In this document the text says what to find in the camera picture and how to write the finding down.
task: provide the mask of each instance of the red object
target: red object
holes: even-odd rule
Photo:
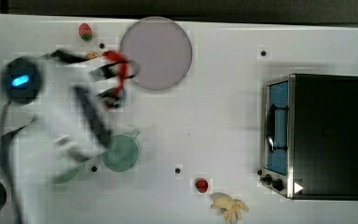
[[[208,181],[205,179],[197,179],[196,188],[200,193],[205,193],[208,191]]]
[[[111,62],[122,62],[127,61],[127,59],[120,53],[112,50],[108,50],[103,54],[104,57],[106,57]],[[124,81],[126,80],[126,76],[129,72],[129,64],[128,63],[121,63],[118,66],[120,66],[120,69],[118,71],[118,87],[114,89],[113,94],[115,96],[118,96],[124,88]]]
[[[86,23],[82,23],[79,26],[79,35],[82,39],[88,41],[92,39],[92,30],[91,27],[86,24]]]

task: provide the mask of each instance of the oven door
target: oven door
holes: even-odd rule
[[[265,85],[262,184],[284,197],[292,197],[291,156],[291,76]]]

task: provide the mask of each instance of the white surface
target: white surface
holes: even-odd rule
[[[78,25],[91,22],[85,44]],[[20,55],[66,47],[118,49],[133,21],[0,15],[0,69]],[[213,192],[247,203],[241,223],[358,223],[358,202],[288,201],[262,187],[259,168],[261,87],[293,72],[358,75],[358,29],[180,22],[193,46],[184,82],[161,93],[130,85],[128,105],[109,116],[141,130],[139,163],[113,173],[91,161],[76,180],[30,190],[49,223],[224,223],[210,208],[211,195],[197,194],[193,179],[212,179]],[[261,50],[268,56],[259,56]],[[0,94],[0,112],[3,106]],[[7,129],[29,122],[11,108]],[[98,172],[90,172],[97,164]],[[175,165],[182,164],[182,178]],[[10,203],[0,223],[11,219]]]

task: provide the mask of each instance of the oven window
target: oven window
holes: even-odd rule
[[[275,132],[273,136],[273,150],[268,151],[267,167],[271,171],[282,175],[287,173],[287,118],[289,106],[288,82],[281,82],[269,86],[269,108],[276,106]]]

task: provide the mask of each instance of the oven knob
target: oven knob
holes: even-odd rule
[[[264,177],[260,177],[260,180],[264,181],[267,185],[270,185],[272,177],[270,175],[265,175]]]
[[[283,182],[280,178],[276,179],[276,180],[272,180],[271,182],[272,187],[275,188],[278,191],[283,190]]]

